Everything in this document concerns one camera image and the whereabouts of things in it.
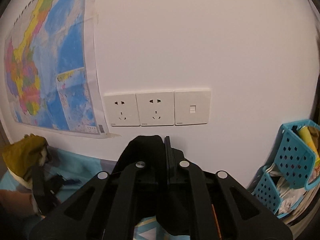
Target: electrical socket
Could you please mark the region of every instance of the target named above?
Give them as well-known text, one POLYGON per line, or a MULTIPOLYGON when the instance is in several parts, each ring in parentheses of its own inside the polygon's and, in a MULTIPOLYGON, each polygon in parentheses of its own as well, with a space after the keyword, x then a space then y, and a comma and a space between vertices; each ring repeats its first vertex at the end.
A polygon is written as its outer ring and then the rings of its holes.
POLYGON ((174 125, 174 93, 136 94, 141 126, 174 125))
POLYGON ((135 94, 103 97, 111 126, 140 126, 135 94))

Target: wall outlet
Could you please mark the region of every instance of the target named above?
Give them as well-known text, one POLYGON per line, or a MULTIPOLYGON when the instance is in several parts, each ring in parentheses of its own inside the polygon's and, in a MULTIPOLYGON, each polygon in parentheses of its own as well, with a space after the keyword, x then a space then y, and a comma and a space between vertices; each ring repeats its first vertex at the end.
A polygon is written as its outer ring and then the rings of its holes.
POLYGON ((211 91, 174 92, 175 124, 201 124, 209 122, 211 91))
POLYGON ((174 93, 136 94, 142 126, 174 125, 174 93))
POLYGON ((140 126, 135 94, 103 97, 111 126, 140 126))

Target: blue plastic basket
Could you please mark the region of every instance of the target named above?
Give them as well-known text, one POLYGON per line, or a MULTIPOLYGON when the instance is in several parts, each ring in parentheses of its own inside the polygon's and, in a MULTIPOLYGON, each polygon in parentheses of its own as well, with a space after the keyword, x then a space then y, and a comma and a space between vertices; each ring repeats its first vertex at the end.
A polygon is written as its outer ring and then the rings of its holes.
POLYGON ((311 148, 291 130, 294 125, 298 129, 303 126, 313 126, 320 130, 319 125, 311 120, 283 124, 281 126, 283 137, 274 163, 289 182, 290 188, 304 187, 306 190, 311 190, 320 181, 319 176, 312 183, 308 183, 316 156, 311 148))
MULTIPOLYGON (((276 212, 279 210, 280 205, 283 201, 283 199, 280 196, 279 191, 276 188, 276 185, 273 183, 271 176, 269 173, 266 173, 266 169, 268 166, 263 167, 263 175, 252 192, 252 195, 254 195, 263 205, 265 205, 266 208, 268 208, 273 214, 276 214, 276 212)), ((302 201, 303 196, 291 207, 291 209, 296 209, 297 206, 302 201)), ((282 218, 286 216, 288 213, 283 213, 281 215, 278 215, 278 218, 282 218)))

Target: white wall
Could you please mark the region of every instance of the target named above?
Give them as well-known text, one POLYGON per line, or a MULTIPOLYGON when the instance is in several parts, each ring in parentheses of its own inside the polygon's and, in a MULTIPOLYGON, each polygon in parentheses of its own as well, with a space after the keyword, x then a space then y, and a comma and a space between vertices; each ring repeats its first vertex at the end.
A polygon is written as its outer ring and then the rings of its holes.
MULTIPOLYGON (((29 0, 12 0, 0 19, 4 39, 29 0)), ((265 163, 279 126, 308 118, 319 56, 307 0, 96 0, 100 93, 211 88, 210 122, 111 127, 122 137, 60 135, 15 123, 0 61, 1 121, 11 141, 26 133, 50 145, 117 160, 137 135, 169 135, 204 170, 226 170, 247 186, 265 163)))

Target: yellow tube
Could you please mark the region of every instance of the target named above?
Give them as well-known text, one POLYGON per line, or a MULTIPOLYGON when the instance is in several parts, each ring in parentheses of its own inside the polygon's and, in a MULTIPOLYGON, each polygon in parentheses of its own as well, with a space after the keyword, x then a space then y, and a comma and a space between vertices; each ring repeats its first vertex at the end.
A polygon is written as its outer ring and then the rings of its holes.
POLYGON ((315 161, 315 167, 318 166, 318 164, 320 163, 320 157, 319 157, 319 153, 316 149, 315 144, 313 143, 310 131, 308 129, 307 126, 302 127, 300 130, 298 130, 298 134, 300 136, 300 138, 311 148, 311 150, 313 150, 313 152, 316 155, 316 161, 315 161))

